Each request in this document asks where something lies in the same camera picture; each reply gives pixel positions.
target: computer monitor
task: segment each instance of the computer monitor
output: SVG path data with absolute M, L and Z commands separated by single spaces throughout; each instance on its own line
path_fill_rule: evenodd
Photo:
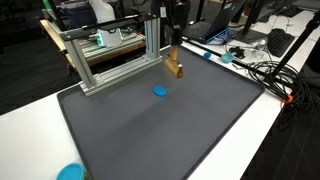
M 235 39 L 250 44 L 265 38 L 267 36 L 266 34 L 254 31 L 250 28 L 252 24 L 257 23 L 259 20 L 268 17 L 277 11 L 278 8 L 271 8 L 271 6 L 277 2 L 277 0 L 254 0 L 244 29 L 236 34 Z

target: white table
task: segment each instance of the white table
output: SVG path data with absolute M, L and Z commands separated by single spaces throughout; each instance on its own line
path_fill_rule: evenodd
M 304 30 L 306 19 L 311 17 L 312 13 L 309 12 L 294 17 L 290 21 L 294 26 L 290 27 L 288 32 L 298 36 Z M 274 17 L 267 24 L 259 23 L 254 29 L 268 33 L 273 20 Z M 285 28 L 285 24 L 287 19 L 279 17 L 275 27 Z M 316 40 L 319 35 L 318 28 L 310 38 Z M 300 70 L 314 45 L 313 40 L 307 40 L 289 64 Z M 187 43 L 183 46 L 201 55 L 204 53 Z M 223 47 L 206 47 L 224 53 Z M 211 57 L 211 60 L 245 75 L 244 70 L 236 70 L 231 64 L 222 64 L 218 57 Z M 65 165 L 72 162 L 82 163 L 56 95 L 57 93 L 0 116 L 0 179 L 54 180 Z M 263 93 L 211 151 L 190 179 L 239 179 L 280 110 L 280 101 L 269 92 Z

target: desk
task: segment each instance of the desk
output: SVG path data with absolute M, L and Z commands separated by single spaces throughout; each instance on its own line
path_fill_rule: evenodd
M 62 39 L 60 38 L 60 36 L 58 35 L 58 33 L 49 25 L 48 20 L 40 20 L 40 24 L 43 27 L 43 29 L 48 33 L 48 35 L 50 36 L 50 38 L 53 40 L 53 42 L 57 45 L 59 51 L 64 51 L 66 50 L 66 47 L 62 41 Z M 88 61 L 89 66 L 98 64 L 100 62 L 115 58 L 117 56 L 126 54 L 128 52 L 137 50 L 139 48 L 145 47 L 145 43 L 143 41 L 139 42 L 139 43 L 135 43 L 127 48 L 121 48 L 121 50 L 115 51 L 113 53 L 108 53 L 104 56 L 99 56 L 98 58 L 95 58 L 93 60 Z M 69 54 L 65 55 L 65 59 L 68 61 L 68 63 L 74 68 L 76 69 L 76 66 L 71 58 L 71 56 Z
M 308 19 L 312 17 L 312 13 L 303 12 L 291 19 L 291 23 L 299 24 L 291 27 L 292 32 L 295 32 L 294 35 L 300 34 L 307 23 L 304 18 L 301 20 L 301 16 Z M 259 23 L 254 28 L 265 30 L 269 27 L 270 30 L 272 24 L 271 20 L 267 24 Z M 284 24 L 279 19 L 276 27 L 282 25 Z M 311 38 L 319 35 L 320 31 L 317 29 Z M 300 70 L 314 45 L 314 41 L 307 40 L 289 64 Z M 190 44 L 184 43 L 183 46 L 200 55 L 204 53 Z M 221 51 L 219 48 L 222 48 L 207 47 L 217 51 Z M 222 64 L 218 57 L 210 59 L 241 75 L 246 75 L 244 70 L 236 70 L 231 64 Z M 54 180 L 65 165 L 72 162 L 81 163 L 56 94 L 0 116 L 0 179 Z M 280 110 L 279 99 L 267 91 L 263 93 L 189 179 L 240 179 Z

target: blue disc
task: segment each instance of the blue disc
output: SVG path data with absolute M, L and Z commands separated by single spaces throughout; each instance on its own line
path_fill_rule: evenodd
M 167 94 L 166 89 L 162 86 L 154 86 L 153 92 L 154 94 L 160 97 L 165 96 Z
M 210 58 L 211 57 L 211 53 L 210 52 L 205 52 L 203 55 L 205 58 Z

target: gray tray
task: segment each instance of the gray tray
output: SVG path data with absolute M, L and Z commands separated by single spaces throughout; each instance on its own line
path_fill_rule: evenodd
M 92 97 L 79 87 L 58 94 L 90 179 L 186 179 L 264 92 L 185 48 L 179 59 L 180 80 L 159 64 Z

